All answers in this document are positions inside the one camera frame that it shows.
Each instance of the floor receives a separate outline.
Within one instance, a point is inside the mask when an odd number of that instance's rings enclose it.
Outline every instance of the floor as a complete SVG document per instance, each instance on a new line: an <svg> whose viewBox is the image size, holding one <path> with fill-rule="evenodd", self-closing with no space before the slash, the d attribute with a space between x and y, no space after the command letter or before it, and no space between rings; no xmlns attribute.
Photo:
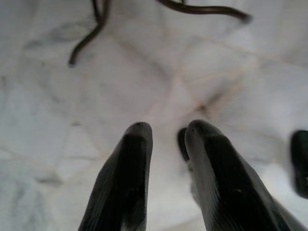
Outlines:
<svg viewBox="0 0 308 231"><path fill-rule="evenodd" d="M308 226L289 160L290 135L308 129L308 1L219 4L254 21L115 0L106 30L68 68L94 26L90 1L0 2L2 230L78 230L98 171L136 121L154 137L147 230L205 230L175 139L196 118Z"/></svg>

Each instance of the cable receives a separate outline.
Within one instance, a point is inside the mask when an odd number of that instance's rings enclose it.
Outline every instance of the cable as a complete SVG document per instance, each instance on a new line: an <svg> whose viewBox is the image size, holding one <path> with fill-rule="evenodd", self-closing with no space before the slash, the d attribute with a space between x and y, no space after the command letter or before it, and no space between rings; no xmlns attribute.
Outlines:
<svg viewBox="0 0 308 231"><path fill-rule="evenodd" d="M92 0L93 7L94 7L94 14L95 16L98 15L98 10L97 10L97 5L95 0ZM99 21L97 26L74 48L69 62L68 66L69 67L74 67L76 63L77 56L79 52L89 43L91 40L93 40L99 32L106 26L108 18L109 18L109 13L110 13L110 5L111 5L111 0L103 0L103 13L102 15L99 16Z"/></svg>
<svg viewBox="0 0 308 231"><path fill-rule="evenodd" d="M92 0L92 6L93 6L93 11L94 11L94 18L96 22L99 23L101 15L98 10L97 0Z"/></svg>
<svg viewBox="0 0 308 231"><path fill-rule="evenodd" d="M189 14L224 14L242 20L244 23L249 23L252 20L252 16L241 12L237 9L226 6L189 6L185 4L185 1L181 3L174 2L172 0L157 0L159 3L182 13Z"/></svg>

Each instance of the black wire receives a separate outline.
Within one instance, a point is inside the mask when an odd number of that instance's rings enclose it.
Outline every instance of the black wire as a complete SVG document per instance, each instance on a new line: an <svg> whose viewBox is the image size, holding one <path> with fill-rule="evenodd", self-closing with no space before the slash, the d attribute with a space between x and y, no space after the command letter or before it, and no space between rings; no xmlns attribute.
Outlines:
<svg viewBox="0 0 308 231"><path fill-rule="evenodd" d="M94 11L94 18L96 22L99 23L101 15L99 13L99 9L97 6L97 0L92 0L92 6L93 6L93 11Z"/></svg>
<svg viewBox="0 0 308 231"><path fill-rule="evenodd" d="M110 13L110 5L111 5L111 0L103 0L103 12L102 15L99 16L99 21L97 26L74 48L71 57L69 59L68 65L70 67L73 67L76 63L77 56L79 52L89 43L91 42L92 39L94 39L99 32L105 27L109 13Z"/></svg>
<svg viewBox="0 0 308 231"><path fill-rule="evenodd" d="M183 4L183 2L178 3L172 0L157 0L159 3L167 6L170 9L173 9L182 13L189 14L225 14L242 20L244 23L249 23L252 19L252 16L241 12L237 9L226 7L226 6L189 6Z"/></svg>
<svg viewBox="0 0 308 231"><path fill-rule="evenodd" d="M110 6L111 0L102 0L103 5L103 12L102 14L99 13L97 0L91 0L94 17L97 21L97 26L74 48L70 59L69 59L69 66L72 67L76 63L77 56L79 52L93 40L98 33L106 26L108 21L108 17L110 14ZM226 7L226 6L189 6L186 5L186 0L181 0L181 3L174 2L172 0L157 0L159 3L167 6L170 9L173 9L178 12L182 13L189 13L189 14L225 14L235 18L242 20L244 23L249 23L252 20L252 16L246 14L242 11L237 9Z"/></svg>

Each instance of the marble floor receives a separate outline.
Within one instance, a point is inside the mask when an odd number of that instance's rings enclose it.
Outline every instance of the marble floor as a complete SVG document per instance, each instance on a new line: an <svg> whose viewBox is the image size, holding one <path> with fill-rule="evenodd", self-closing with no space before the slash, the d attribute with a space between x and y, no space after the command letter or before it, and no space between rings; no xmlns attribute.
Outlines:
<svg viewBox="0 0 308 231"><path fill-rule="evenodd" d="M1 230L78 230L98 171L137 121L154 138L147 230L205 230L175 137L196 118L218 126L308 226L289 153L292 132L308 129L308 1L221 4L254 21L115 0L69 68L94 26L90 1L0 1Z"/></svg>

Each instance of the white marble tile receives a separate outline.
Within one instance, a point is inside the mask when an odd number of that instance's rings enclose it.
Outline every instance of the white marble tile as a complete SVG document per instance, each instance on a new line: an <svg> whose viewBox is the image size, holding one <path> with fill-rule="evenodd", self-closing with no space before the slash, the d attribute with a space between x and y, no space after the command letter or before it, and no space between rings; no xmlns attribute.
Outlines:
<svg viewBox="0 0 308 231"><path fill-rule="evenodd" d="M95 39L109 34L124 21L125 16L113 7L107 27ZM25 54L67 67L73 48L95 26L91 1L42 0L24 45Z"/></svg>
<svg viewBox="0 0 308 231"><path fill-rule="evenodd" d="M168 124L191 114L199 105L200 103L188 91L185 83L175 77L168 95L153 105L145 121L151 125Z"/></svg>
<svg viewBox="0 0 308 231"><path fill-rule="evenodd" d="M250 70L255 68L256 60L256 57L248 56L246 62L234 69L218 71L186 83L190 94L202 104L200 110L207 117L215 119L217 111L251 83Z"/></svg>
<svg viewBox="0 0 308 231"><path fill-rule="evenodd" d="M179 71L191 35L160 25L131 19L114 31L114 39L135 55L160 68L162 75Z"/></svg>
<svg viewBox="0 0 308 231"><path fill-rule="evenodd" d="M277 164L268 166L262 180L272 196L302 224L308 227L308 200L295 193L293 183L285 169Z"/></svg>
<svg viewBox="0 0 308 231"><path fill-rule="evenodd" d="M288 139L294 129L307 129L308 79L304 69L260 59L219 107L213 119L244 129Z"/></svg>
<svg viewBox="0 0 308 231"><path fill-rule="evenodd" d="M235 0L219 1L221 6L234 6ZM226 15L192 15L184 14L167 8L157 1L134 0L134 16L150 21L163 27L172 27L190 34L217 38L228 33L229 27L237 27L238 19ZM190 5L217 5L216 1L194 0Z"/></svg>
<svg viewBox="0 0 308 231"><path fill-rule="evenodd" d="M229 75L250 63L253 58L246 52L215 44L202 37L190 36L178 72L187 82L222 73Z"/></svg>
<svg viewBox="0 0 308 231"><path fill-rule="evenodd" d="M11 74L38 5L38 0L0 2L0 76Z"/></svg>
<svg viewBox="0 0 308 231"><path fill-rule="evenodd" d="M284 61L308 69L308 2L305 0L286 1L283 18L279 24L276 53Z"/></svg>
<svg viewBox="0 0 308 231"><path fill-rule="evenodd" d="M172 76L138 44L117 36L106 37L90 52L95 55L80 65L87 79L77 117L95 145L109 152L129 125L166 98Z"/></svg>
<svg viewBox="0 0 308 231"><path fill-rule="evenodd" d="M62 155L80 76L23 58L0 121L0 146L55 166Z"/></svg>
<svg viewBox="0 0 308 231"><path fill-rule="evenodd" d="M188 231L188 230L205 230L205 224L204 224L203 217L201 214L200 216L190 221L184 222L180 225L171 227L164 231Z"/></svg>
<svg viewBox="0 0 308 231"><path fill-rule="evenodd" d="M85 130L75 123L70 129L57 172L66 181L101 157Z"/></svg>
<svg viewBox="0 0 308 231"><path fill-rule="evenodd" d="M134 0L133 16L164 28L176 28L233 47L261 53L306 66L305 38L308 3L305 0L188 1L190 5L231 6L253 16L250 24L226 15L189 15L166 8L156 1Z"/></svg>
<svg viewBox="0 0 308 231"><path fill-rule="evenodd" d="M14 156L4 149L0 149L0 160L10 160L13 159Z"/></svg>
<svg viewBox="0 0 308 231"><path fill-rule="evenodd" d="M86 210L91 191L105 159L95 163L73 177L49 198L51 213L58 231L76 231Z"/></svg>
<svg viewBox="0 0 308 231"><path fill-rule="evenodd" d="M176 138L178 130L194 117L197 115L152 127L154 145L149 177L149 230L165 230L201 213L191 195L191 177Z"/></svg>
<svg viewBox="0 0 308 231"><path fill-rule="evenodd" d="M22 160L0 161L0 222L3 230L56 230L49 205L38 185L42 180L55 180L50 177L46 170Z"/></svg>

